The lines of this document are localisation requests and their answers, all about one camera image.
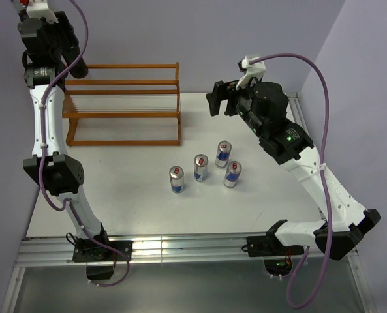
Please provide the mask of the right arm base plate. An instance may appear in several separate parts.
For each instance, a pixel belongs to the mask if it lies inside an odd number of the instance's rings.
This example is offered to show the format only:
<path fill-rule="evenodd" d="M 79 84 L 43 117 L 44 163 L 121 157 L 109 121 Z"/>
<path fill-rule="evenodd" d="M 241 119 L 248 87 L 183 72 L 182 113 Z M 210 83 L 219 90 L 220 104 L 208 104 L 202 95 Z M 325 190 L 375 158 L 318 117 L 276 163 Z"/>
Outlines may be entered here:
<path fill-rule="evenodd" d="M 248 236 L 241 249 L 249 257 L 301 256 L 305 253 L 304 247 L 284 246 L 274 235 Z"/>

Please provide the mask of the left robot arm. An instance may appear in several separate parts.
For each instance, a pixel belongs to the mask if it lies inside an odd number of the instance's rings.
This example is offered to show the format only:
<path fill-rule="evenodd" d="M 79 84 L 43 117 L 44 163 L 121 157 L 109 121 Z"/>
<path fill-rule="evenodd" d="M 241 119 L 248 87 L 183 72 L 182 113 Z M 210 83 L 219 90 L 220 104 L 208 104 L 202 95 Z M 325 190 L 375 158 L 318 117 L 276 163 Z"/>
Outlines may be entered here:
<path fill-rule="evenodd" d="M 77 255 L 105 260 L 112 253 L 107 232 L 92 212 L 84 194 L 82 164 L 67 153 L 62 112 L 65 79 L 88 75 L 74 28 L 63 11 L 22 11 L 18 24 L 25 51 L 24 80 L 34 109 L 35 139 L 31 158 L 23 160 L 25 172 L 36 182 L 47 204 L 66 211 L 76 235 L 66 234 Z"/>

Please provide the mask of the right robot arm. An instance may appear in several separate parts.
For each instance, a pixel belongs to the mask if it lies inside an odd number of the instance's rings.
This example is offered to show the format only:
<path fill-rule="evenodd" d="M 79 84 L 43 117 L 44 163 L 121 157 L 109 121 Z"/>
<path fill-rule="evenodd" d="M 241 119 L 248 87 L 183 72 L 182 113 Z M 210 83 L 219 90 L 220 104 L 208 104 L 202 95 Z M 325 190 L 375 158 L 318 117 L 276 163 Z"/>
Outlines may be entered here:
<path fill-rule="evenodd" d="M 286 116 L 289 99 L 273 82 L 252 79 L 244 88 L 235 81 L 215 82 L 206 95 L 210 114 L 219 114 L 222 101 L 225 115 L 240 116 L 259 145 L 278 165 L 307 191 L 318 208 L 331 217 L 316 222 L 280 220 L 258 244 L 261 256 L 279 255 L 287 248 L 302 254 L 305 246 L 316 246 L 332 260 L 346 256 L 381 219 L 376 209 L 358 203 L 320 161 L 320 153 L 304 129 Z"/>

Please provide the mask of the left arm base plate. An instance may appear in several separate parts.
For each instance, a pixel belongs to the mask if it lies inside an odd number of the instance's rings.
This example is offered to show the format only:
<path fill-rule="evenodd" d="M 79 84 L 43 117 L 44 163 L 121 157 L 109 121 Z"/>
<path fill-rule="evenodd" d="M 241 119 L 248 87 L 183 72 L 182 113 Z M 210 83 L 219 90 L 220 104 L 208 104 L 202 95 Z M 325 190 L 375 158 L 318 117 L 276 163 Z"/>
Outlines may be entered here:
<path fill-rule="evenodd" d="M 84 240 L 77 243 L 72 257 L 73 263 L 103 262 L 103 261 L 129 261 L 132 254 L 132 241 L 109 241 L 108 246 L 119 251 L 119 254 L 110 249 L 95 244 L 93 241 Z"/>

